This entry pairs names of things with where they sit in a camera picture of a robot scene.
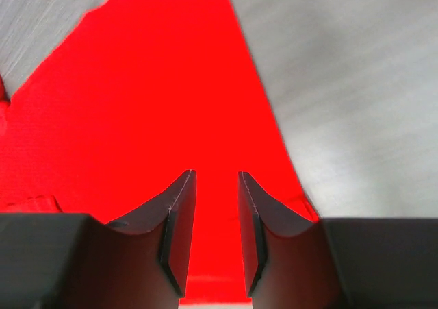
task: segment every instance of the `red fabric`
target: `red fabric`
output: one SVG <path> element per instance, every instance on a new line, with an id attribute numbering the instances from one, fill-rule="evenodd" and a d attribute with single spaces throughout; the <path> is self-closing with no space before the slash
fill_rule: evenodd
<path id="1" fill-rule="evenodd" d="M 304 195 L 228 0 L 109 0 L 13 96 L 0 203 L 54 196 L 107 222 L 198 172 L 187 298 L 247 301 L 237 171 Z"/>

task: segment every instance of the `red object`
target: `red object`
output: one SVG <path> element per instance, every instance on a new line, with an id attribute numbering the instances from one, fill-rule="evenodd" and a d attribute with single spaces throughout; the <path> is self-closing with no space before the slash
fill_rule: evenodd
<path id="1" fill-rule="evenodd" d="M 183 303 L 247 301 L 237 171 L 310 217 L 229 0 L 109 0 L 6 116 L 3 206 L 50 195 L 107 222 L 197 170 Z"/>

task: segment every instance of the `red cloth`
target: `red cloth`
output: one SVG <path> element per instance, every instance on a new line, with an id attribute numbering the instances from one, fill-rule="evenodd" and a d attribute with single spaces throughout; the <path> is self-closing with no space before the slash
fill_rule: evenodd
<path id="1" fill-rule="evenodd" d="M 197 170 L 183 303 L 247 301 L 239 170 L 308 216 L 229 0 L 109 0 L 36 69 L 6 116 L 3 207 L 53 196 L 63 211 L 107 222 Z"/>

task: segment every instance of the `black plastic part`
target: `black plastic part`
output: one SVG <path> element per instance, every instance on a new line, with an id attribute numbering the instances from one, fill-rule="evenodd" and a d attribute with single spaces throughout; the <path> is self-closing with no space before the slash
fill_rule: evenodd
<path id="1" fill-rule="evenodd" d="M 313 223 L 245 172 L 239 207 L 254 309 L 438 308 L 437 219 Z"/>
<path id="2" fill-rule="evenodd" d="M 0 308 L 178 308 L 195 196 L 186 171 L 107 225 L 85 214 L 0 214 Z"/>

